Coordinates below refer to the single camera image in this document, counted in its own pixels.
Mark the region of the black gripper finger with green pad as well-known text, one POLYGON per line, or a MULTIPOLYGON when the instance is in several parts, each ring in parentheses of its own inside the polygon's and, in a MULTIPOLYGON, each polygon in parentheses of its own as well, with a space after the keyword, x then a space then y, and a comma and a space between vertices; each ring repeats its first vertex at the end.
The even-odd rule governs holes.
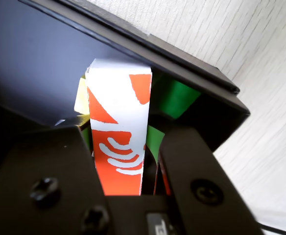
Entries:
POLYGON ((248 207, 200 134, 192 128, 148 129, 157 163, 154 191, 166 194, 167 212, 146 216, 151 235, 260 235, 248 207))

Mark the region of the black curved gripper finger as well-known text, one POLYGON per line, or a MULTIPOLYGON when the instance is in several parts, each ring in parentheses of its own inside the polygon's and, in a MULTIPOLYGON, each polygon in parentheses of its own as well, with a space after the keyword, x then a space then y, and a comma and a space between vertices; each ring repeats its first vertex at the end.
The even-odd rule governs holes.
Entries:
POLYGON ((109 213, 77 127, 21 136, 0 168, 0 235, 107 235, 109 213))

